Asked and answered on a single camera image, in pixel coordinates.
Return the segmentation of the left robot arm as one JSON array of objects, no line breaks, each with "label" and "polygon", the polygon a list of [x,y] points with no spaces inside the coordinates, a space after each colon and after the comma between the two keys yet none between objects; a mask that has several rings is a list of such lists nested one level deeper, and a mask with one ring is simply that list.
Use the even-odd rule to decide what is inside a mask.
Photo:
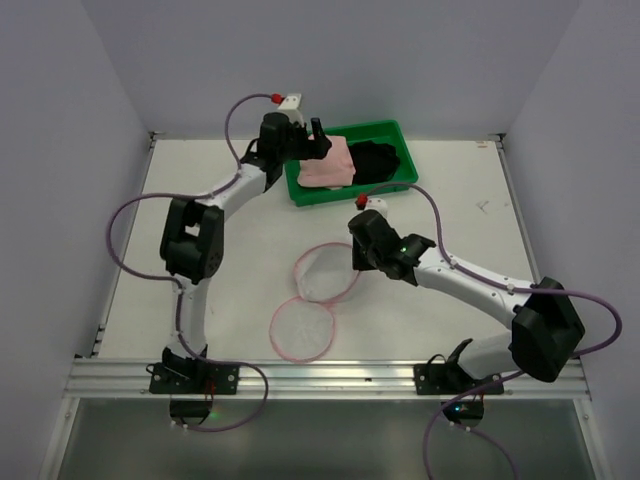
[{"label": "left robot arm", "polygon": [[165,368],[185,377],[206,363],[204,332],[209,283],[224,256],[225,222],[268,191],[292,160],[322,160],[331,148],[321,120],[308,125],[281,112],[263,117],[256,148],[240,159],[234,176],[210,193],[173,199],[160,244],[160,257],[174,282],[171,341],[162,353]]}]

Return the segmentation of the white pink mesh laundry bag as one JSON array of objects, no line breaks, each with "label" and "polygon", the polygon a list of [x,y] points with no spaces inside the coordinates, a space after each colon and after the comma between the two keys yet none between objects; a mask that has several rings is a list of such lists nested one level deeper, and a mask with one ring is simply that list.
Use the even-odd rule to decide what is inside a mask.
[{"label": "white pink mesh laundry bag", "polygon": [[292,269],[296,295],[275,310],[269,324],[274,352],[294,364],[324,357],[336,337],[334,308],[349,298],[358,278],[349,244],[333,241],[305,251]]}]

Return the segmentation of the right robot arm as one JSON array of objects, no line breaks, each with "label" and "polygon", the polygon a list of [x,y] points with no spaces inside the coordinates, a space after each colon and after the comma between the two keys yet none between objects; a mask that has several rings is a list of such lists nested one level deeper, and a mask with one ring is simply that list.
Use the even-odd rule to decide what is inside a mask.
[{"label": "right robot arm", "polygon": [[348,230],[354,269],[378,270],[391,280],[449,295],[505,327],[493,337],[463,340],[443,364],[427,368],[429,383],[442,391],[461,392],[510,371],[552,383],[584,336],[573,304],[552,278],[530,285],[520,280],[500,284],[490,271],[484,280],[471,277],[433,240],[400,237],[376,210],[357,214]]}]

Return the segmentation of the black bra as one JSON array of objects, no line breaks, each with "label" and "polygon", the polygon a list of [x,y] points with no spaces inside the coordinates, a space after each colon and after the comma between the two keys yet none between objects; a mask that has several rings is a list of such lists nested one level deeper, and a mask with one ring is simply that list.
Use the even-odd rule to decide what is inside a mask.
[{"label": "black bra", "polygon": [[387,143],[364,141],[349,146],[355,169],[352,183],[369,185],[390,180],[400,166],[396,148]]}]

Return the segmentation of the pink bra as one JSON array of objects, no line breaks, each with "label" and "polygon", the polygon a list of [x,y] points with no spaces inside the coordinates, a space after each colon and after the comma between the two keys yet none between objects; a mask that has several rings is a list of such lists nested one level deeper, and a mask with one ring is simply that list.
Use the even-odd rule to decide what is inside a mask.
[{"label": "pink bra", "polygon": [[323,159],[300,162],[299,186],[337,189],[352,185],[356,168],[346,138],[329,136],[329,140],[332,146]]}]

